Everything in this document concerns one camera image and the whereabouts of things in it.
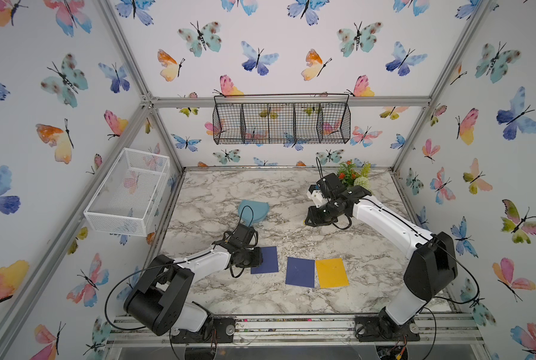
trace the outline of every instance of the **teal butterfly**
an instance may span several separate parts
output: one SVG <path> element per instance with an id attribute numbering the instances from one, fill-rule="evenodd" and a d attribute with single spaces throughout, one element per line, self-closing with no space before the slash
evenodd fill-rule
<path id="1" fill-rule="evenodd" d="M 232 150 L 230 152 L 226 150 L 222 150 L 223 153 L 213 153 L 214 156 L 218 158 L 218 161 L 222 163 L 222 165 L 226 165 L 229 161 L 233 162 L 240 162 L 240 151 L 238 149 Z"/>
<path id="2" fill-rule="evenodd" d="M 208 47 L 210 50 L 215 51 L 216 53 L 220 51 L 222 46 L 222 40 L 216 33 L 220 31 L 220 23 L 218 21 L 213 21 L 202 28 L 200 31 L 200 25 L 196 22 L 196 25 L 190 23 L 198 34 L 193 32 L 192 29 L 179 29 L 178 35 L 184 40 L 186 40 L 186 47 L 190 50 L 194 56 L 197 58 L 202 54 L 202 47 L 204 50 L 207 50 Z"/>
<path id="3" fill-rule="evenodd" d="M 362 31 L 360 31 L 360 27 L 362 26 L 361 21 L 360 25 L 357 26 L 356 23 L 354 23 L 354 26 L 356 26 L 356 34 L 350 29 L 340 29 L 336 33 L 338 39 L 342 40 L 342 43 L 340 43 L 340 51 L 343 52 L 345 58 L 352 54 L 354 47 L 356 47 L 356 51 L 358 51 L 358 45 L 362 51 L 369 53 L 377 40 L 374 34 L 379 32 L 383 24 L 381 22 L 375 22 L 374 24 L 366 26 Z"/>
<path id="4" fill-rule="evenodd" d="M 316 153 L 316 157 L 320 161 L 321 165 L 325 165 L 326 162 L 328 162 L 328 160 L 330 162 L 335 162 L 335 163 L 340 162 L 340 160 L 342 159 L 341 154 L 344 152 L 344 150 L 336 150 L 334 152 L 332 152 L 332 150 L 326 150 L 326 152 L 328 154 L 326 154 L 326 153 Z"/>
<path id="5" fill-rule="evenodd" d="M 506 46 L 506 43 L 502 45 L 502 42 L 498 44 L 498 52 L 492 44 L 486 44 L 482 47 L 482 58 L 478 61 L 476 66 L 476 78 L 484 75 L 490 75 L 492 83 L 497 82 L 506 75 L 508 72 L 508 63 L 515 63 L 520 58 L 522 53 L 519 50 L 508 50 L 500 53 Z"/>
<path id="6" fill-rule="evenodd" d="M 48 76 L 43 79 L 40 83 L 42 90 L 56 94 L 58 101 L 75 108 L 78 106 L 78 102 L 74 93 L 78 93 L 78 90 L 86 90 L 88 88 L 88 81 L 84 77 L 84 73 L 82 70 L 76 68 L 76 58 L 72 54 L 66 54 L 60 70 L 58 70 L 54 62 L 52 62 L 52 65 L 54 65 L 54 68 L 48 67 L 48 69 L 60 77 Z"/>

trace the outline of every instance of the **yellow card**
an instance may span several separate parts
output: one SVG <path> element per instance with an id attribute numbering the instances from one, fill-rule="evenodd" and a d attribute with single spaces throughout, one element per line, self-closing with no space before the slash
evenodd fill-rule
<path id="1" fill-rule="evenodd" d="M 350 285 L 342 259 L 316 260 L 316 270 L 322 289 Z"/>

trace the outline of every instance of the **blue paper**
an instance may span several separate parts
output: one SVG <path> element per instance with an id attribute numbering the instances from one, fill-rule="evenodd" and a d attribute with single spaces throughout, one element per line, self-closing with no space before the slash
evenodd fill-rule
<path id="1" fill-rule="evenodd" d="M 251 274 L 266 274 L 278 272 L 278 251 L 276 247 L 260 248 L 262 252 L 262 265 L 250 269 Z"/>
<path id="2" fill-rule="evenodd" d="M 286 284 L 314 288 L 314 260 L 288 257 Z"/>

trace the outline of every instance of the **marble tabletop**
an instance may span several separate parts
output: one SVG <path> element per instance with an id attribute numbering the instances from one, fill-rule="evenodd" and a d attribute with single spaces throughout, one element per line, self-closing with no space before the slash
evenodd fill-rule
<path id="1" fill-rule="evenodd" d="M 403 284 L 406 258 L 390 241 L 355 221 L 347 230 L 303 224 L 313 203 L 306 196 L 319 179 L 316 169 L 190 171 L 185 174 L 161 253 L 179 257 L 204 250 L 237 222 L 244 199 L 267 202 L 270 212 L 254 227 L 259 246 L 278 247 L 279 272 L 237 279 L 216 272 L 192 284 L 187 301 L 216 314 L 362 313 L 378 312 Z M 384 205 L 409 218 L 387 170 L 372 170 L 370 189 Z M 347 225 L 345 217 L 338 223 Z M 285 283 L 287 257 L 343 259 L 349 286 L 315 289 Z M 435 300 L 432 311 L 451 311 Z"/>

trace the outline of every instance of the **black cable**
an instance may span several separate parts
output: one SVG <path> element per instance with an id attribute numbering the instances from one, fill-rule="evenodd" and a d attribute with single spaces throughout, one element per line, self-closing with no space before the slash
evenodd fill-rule
<path id="1" fill-rule="evenodd" d="M 430 346 L 430 350 L 428 350 L 428 353 L 426 354 L 426 356 L 422 358 L 422 360 L 426 360 L 426 358 L 432 352 L 432 349 L 434 348 L 434 344 L 436 343 L 436 334 L 438 332 L 438 326 L 436 324 L 436 315 L 434 315 L 434 313 L 432 313 L 432 310 L 428 309 L 427 307 L 424 307 L 424 309 L 428 310 L 432 314 L 432 317 L 434 318 L 434 340 L 432 340 L 432 346 Z"/>

